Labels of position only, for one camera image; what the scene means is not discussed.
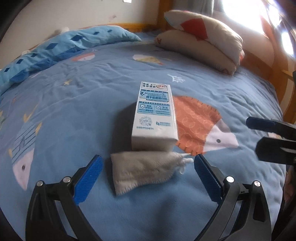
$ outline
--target milk carton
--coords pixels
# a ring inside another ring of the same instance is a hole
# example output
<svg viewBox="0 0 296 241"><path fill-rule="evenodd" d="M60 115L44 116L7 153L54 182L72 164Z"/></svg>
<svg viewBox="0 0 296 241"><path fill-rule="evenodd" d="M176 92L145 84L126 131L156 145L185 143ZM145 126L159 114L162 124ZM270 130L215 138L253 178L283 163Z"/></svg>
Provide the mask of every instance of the milk carton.
<svg viewBox="0 0 296 241"><path fill-rule="evenodd" d="M141 82L131 140L133 150L172 150L178 130L170 85Z"/></svg>

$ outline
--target silver bolt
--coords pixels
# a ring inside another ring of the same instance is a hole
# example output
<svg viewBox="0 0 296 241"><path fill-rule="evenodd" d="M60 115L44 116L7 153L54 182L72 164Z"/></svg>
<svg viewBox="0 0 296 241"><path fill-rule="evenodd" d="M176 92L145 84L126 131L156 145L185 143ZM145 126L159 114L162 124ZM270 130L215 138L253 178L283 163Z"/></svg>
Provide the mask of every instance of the silver bolt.
<svg viewBox="0 0 296 241"><path fill-rule="evenodd" d="M64 177L63 178L63 182L64 183L69 183L71 181L71 178L70 177Z"/></svg>
<svg viewBox="0 0 296 241"><path fill-rule="evenodd" d="M254 184L256 187L260 187L261 186L261 183L259 181L254 181Z"/></svg>
<svg viewBox="0 0 296 241"><path fill-rule="evenodd" d="M36 182L36 186L37 187L41 187L43 185L43 181L38 181L38 182Z"/></svg>
<svg viewBox="0 0 296 241"><path fill-rule="evenodd" d="M228 176L226 177L227 182L229 183L233 183L234 182L234 178L232 176Z"/></svg>

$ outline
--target blue pillow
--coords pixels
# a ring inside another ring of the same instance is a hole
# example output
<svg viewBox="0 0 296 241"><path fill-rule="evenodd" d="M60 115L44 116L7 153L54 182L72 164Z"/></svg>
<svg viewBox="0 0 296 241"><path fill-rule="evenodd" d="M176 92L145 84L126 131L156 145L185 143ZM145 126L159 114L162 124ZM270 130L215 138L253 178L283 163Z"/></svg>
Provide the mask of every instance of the blue pillow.
<svg viewBox="0 0 296 241"><path fill-rule="evenodd" d="M30 74L47 69L81 50L125 41L141 39L119 26L98 26L60 34L17 58L0 71L0 95L12 84L24 81Z"/></svg>

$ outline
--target red oval logo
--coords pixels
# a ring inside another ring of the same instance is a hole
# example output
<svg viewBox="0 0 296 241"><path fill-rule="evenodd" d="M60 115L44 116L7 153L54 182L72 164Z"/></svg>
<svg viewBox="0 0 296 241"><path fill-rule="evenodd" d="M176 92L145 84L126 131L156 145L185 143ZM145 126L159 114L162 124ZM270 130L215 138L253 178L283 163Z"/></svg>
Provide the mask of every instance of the red oval logo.
<svg viewBox="0 0 296 241"><path fill-rule="evenodd" d="M156 87L159 88L159 89L165 89L166 85L157 85Z"/></svg>

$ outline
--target orange hedgehog print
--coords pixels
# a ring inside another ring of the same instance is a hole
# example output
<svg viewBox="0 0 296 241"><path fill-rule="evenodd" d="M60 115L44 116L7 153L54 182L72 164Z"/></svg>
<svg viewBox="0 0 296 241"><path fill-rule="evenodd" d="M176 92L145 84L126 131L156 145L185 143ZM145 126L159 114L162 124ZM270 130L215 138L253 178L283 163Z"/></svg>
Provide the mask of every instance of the orange hedgehog print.
<svg viewBox="0 0 296 241"><path fill-rule="evenodd" d="M238 141L212 106L187 96L174 96L177 146L196 156L211 150L238 147Z"/></svg>

